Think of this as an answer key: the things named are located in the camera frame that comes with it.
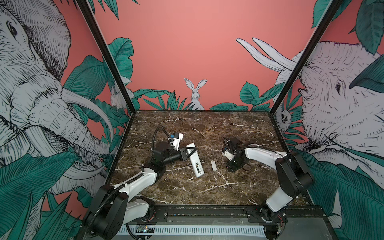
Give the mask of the white remote control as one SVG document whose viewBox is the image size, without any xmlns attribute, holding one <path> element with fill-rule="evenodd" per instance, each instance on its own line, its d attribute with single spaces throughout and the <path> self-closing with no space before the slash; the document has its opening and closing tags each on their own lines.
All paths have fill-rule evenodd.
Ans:
<svg viewBox="0 0 384 240">
<path fill-rule="evenodd" d="M 186 145 L 186 147 L 196 147 L 194 143 L 191 143 L 189 145 Z M 192 167 L 195 172 L 195 176 L 197 178 L 201 177 L 205 172 L 203 170 L 202 163 L 200 161 L 198 152 L 196 151 L 192 156 L 189 157 L 189 160 L 191 161 Z"/>
</svg>

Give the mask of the white battery cover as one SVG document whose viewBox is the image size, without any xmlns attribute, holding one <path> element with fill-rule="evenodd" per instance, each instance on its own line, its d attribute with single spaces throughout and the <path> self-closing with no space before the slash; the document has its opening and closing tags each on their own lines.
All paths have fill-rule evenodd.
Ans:
<svg viewBox="0 0 384 240">
<path fill-rule="evenodd" d="M 217 171 L 217 166 L 215 161 L 211 161 L 213 171 Z"/>
</svg>

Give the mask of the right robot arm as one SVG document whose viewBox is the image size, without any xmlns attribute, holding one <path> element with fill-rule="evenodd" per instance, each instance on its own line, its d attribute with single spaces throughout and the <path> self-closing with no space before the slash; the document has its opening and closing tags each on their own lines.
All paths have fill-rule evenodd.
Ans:
<svg viewBox="0 0 384 240">
<path fill-rule="evenodd" d="M 254 143 L 243 143 L 237 138 L 223 138 L 222 155 L 227 170 L 234 173 L 240 169 L 246 171 L 251 161 L 264 164 L 276 171 L 279 187 L 260 207 L 260 216 L 267 223 L 282 216 L 284 209 L 296 197 L 305 192 L 315 182 L 304 157 L 298 151 L 278 152 L 261 148 Z"/>
</svg>

